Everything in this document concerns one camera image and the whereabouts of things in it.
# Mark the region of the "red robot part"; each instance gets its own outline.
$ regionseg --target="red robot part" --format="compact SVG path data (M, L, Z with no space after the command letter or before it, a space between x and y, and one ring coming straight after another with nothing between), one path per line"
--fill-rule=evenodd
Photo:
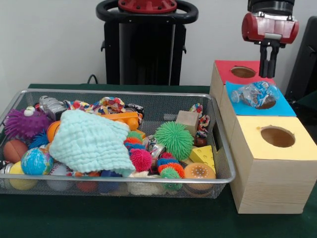
M252 13L247 13L242 22L242 37L245 41L250 42L280 37L281 44L292 44L298 30L298 21L255 16Z
M134 13L160 14L175 11L177 3L175 0L119 0L118 7Z

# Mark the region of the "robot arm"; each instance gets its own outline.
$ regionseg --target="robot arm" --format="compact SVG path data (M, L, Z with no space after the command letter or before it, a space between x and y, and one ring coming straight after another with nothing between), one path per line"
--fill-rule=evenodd
M295 0L248 0L248 11L242 22L245 41L260 45L260 71L262 78L275 76L279 48L292 44L299 30L293 17ZM267 48L272 47L267 59Z

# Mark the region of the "wire basket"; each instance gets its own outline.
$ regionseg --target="wire basket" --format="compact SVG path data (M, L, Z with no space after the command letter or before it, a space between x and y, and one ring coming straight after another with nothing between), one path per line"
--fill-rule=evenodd
M195 103L204 107L204 114L210 116L208 145L212 146L216 169L216 179L166 179L166 178L105 178L68 176L29 176L0 174L0 193L43 194L43 195L83 195L83 196L155 196L155 197L201 197L217 198L225 185L235 178L235 169L228 147L220 113L214 98L205 94L143 93L117 91L51 90L28 89L18 93L0 117L3 124L7 113L15 108L21 110L34 105L43 95L60 101L81 100L94 103L105 96L121 98L126 104L144 107L145 116L140 130L146 135L167 120L175 120L180 110L188 111ZM4 137L0 144L0 159L3 158ZM29 190L17 190L13 181L36 182ZM171 185L180 184L178 191L170 190ZM68 189L59 191L61 186Z

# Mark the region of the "plastic bottle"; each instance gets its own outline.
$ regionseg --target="plastic bottle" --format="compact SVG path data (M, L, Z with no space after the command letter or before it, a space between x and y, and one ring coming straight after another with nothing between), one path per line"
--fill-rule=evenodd
M260 81L245 85L231 93L231 101L233 103L243 103L258 108L265 103L276 101L279 99L279 91L275 85L266 81Z

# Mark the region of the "black handle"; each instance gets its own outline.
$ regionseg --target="black handle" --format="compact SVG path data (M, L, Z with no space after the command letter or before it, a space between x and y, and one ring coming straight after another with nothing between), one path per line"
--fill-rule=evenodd
M186 1L177 1L177 9L186 13L139 14L126 11L109 11L118 7L118 0L105 0L96 7L97 17L105 22L189 24L198 19L198 9Z

